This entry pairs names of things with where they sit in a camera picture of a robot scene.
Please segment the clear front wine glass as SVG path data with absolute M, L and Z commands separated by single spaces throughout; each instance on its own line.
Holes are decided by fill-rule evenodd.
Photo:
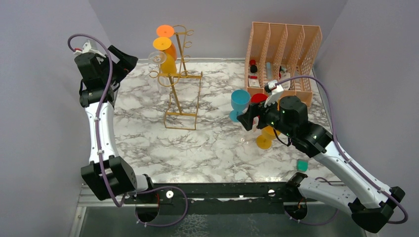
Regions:
M 257 132 L 257 125 L 259 122 L 259 118 L 255 117 L 252 122 L 252 128 L 250 131 L 247 131 L 243 126 L 241 127 L 241 138 L 240 141 L 244 144 L 248 144 L 255 136 Z

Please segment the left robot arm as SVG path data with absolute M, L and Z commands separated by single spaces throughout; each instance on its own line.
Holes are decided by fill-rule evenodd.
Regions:
M 102 54 L 90 41 L 75 49 L 75 64 L 81 73 L 80 104 L 90 129 L 91 150 L 81 176 L 99 200 L 134 191 L 133 169 L 120 157 L 113 128 L 114 107 L 120 83 L 136 67 L 138 58 L 108 47 L 118 62 Z

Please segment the clear wine glass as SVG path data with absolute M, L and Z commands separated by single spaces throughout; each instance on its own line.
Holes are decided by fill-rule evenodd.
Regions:
M 241 127 L 241 138 L 240 141 L 244 144 L 248 144 L 255 136 L 257 132 L 257 125 L 259 122 L 259 118 L 255 117 L 252 122 L 252 128 L 250 131 L 247 131 L 243 126 Z
M 161 94 L 169 94 L 171 92 L 169 79 L 159 75 L 162 72 L 161 66 L 166 62 L 166 59 L 167 56 L 163 51 L 154 51 L 148 56 L 149 62 L 155 66 L 155 69 L 150 72 L 150 77 L 156 80 L 158 91 Z

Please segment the blue plastic wine glass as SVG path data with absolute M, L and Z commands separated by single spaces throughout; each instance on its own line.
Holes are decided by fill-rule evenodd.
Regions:
M 233 122 L 239 122 L 237 116 L 241 115 L 243 110 L 248 107 L 250 100 L 251 96 L 246 90 L 238 89 L 232 92 L 231 106 L 233 110 L 230 112 L 229 117 Z

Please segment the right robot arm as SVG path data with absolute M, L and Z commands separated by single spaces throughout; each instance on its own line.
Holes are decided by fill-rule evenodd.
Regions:
M 304 197 L 323 202 L 347 213 L 370 233 L 377 233 L 390 223 L 405 192 L 376 179 L 343 150 L 331 133 L 310 122 L 308 108 L 298 97 L 286 96 L 270 106 L 251 103 L 237 117 L 248 131 L 254 118 L 258 118 L 257 128 L 271 127 L 286 135 L 297 150 L 327 167 L 344 183 L 343 188 L 334 187 L 298 172 L 285 187 L 288 199 L 297 201 Z

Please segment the red plastic wine glass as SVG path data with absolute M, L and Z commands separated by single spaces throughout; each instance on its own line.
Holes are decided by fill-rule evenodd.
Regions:
M 260 102 L 263 102 L 263 101 L 265 101 L 266 99 L 267 99 L 267 95 L 265 95 L 264 93 L 257 93 L 257 94 L 254 94 L 252 97 L 251 97 L 251 103 L 260 103 Z

